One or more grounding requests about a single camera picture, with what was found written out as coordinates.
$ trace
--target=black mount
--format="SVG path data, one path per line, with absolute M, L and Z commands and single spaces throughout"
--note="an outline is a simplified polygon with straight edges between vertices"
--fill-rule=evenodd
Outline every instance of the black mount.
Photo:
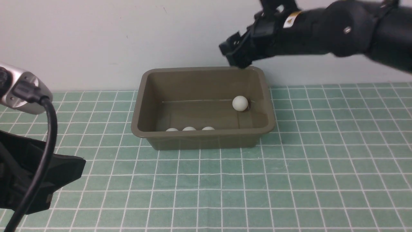
M 46 143 L 0 130 L 0 208 L 15 210 L 31 184 Z M 53 193 L 82 176 L 86 161 L 53 154 L 47 176 L 26 214 L 50 208 Z

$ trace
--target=screw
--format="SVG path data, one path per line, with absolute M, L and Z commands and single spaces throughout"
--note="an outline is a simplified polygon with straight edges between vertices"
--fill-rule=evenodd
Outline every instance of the screw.
M 348 34 L 349 32 L 351 32 L 352 28 L 351 27 L 346 27 L 345 29 L 343 29 L 343 33 Z

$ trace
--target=tray rim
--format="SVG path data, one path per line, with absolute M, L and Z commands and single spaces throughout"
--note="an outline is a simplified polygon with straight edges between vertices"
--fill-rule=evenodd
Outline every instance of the tray rim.
M 275 126 L 275 115 L 273 111 L 272 97 L 269 92 L 269 86 L 266 83 L 265 74 L 260 68 L 250 66 L 246 68 L 247 70 L 253 70 L 258 73 L 258 78 L 260 81 L 260 87 L 262 89 L 265 109 L 270 109 L 267 113 L 268 123 L 262 128 L 252 128 L 252 129 L 225 129 L 225 130 L 194 130 L 194 131 L 174 131 L 166 133 L 165 131 L 151 131 L 145 132 L 139 130 L 137 123 L 140 116 L 141 102 L 137 102 L 137 99 L 142 99 L 144 89 L 147 83 L 147 79 L 150 74 L 156 72 L 179 72 L 179 71 L 226 71 L 226 70 L 238 70 L 236 67 L 186 67 L 186 68 L 164 68 L 164 69 L 151 69 L 145 72 L 140 81 L 140 86 L 138 94 L 136 97 L 136 104 L 133 111 L 132 121 L 131 121 L 131 131 L 139 138 L 182 138 L 182 137 L 210 137 L 210 136 L 245 136 L 245 135 L 263 135 L 271 132 Z

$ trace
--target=table surface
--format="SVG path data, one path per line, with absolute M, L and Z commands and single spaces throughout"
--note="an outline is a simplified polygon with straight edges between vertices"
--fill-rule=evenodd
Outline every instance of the table surface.
M 136 93 L 54 94 L 57 153 L 86 167 L 18 231 L 412 231 L 410 83 L 273 87 L 277 127 L 250 149 L 155 151 L 130 131 Z M 45 138 L 44 114 L 0 110 Z

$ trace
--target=silver camera body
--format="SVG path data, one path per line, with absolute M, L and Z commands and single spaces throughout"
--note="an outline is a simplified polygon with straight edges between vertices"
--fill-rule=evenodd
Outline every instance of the silver camera body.
M 36 75 L 29 71 L 25 71 L 23 69 L 19 69 L 17 67 L 4 64 L 0 62 L 0 67 L 4 68 L 9 78 L 11 79 L 11 85 L 5 91 L 4 95 L 1 96 L 0 104 L 9 107 L 11 109 L 15 109 L 18 111 L 26 112 L 29 114 L 41 114 L 44 112 L 44 108 L 37 104 L 37 103 L 28 103 L 18 97 L 16 97 L 12 89 L 19 81 L 27 81 L 32 83 L 33 85 L 40 87 L 42 92 L 47 95 L 51 101 L 53 101 L 53 95 L 47 86 L 38 78 Z

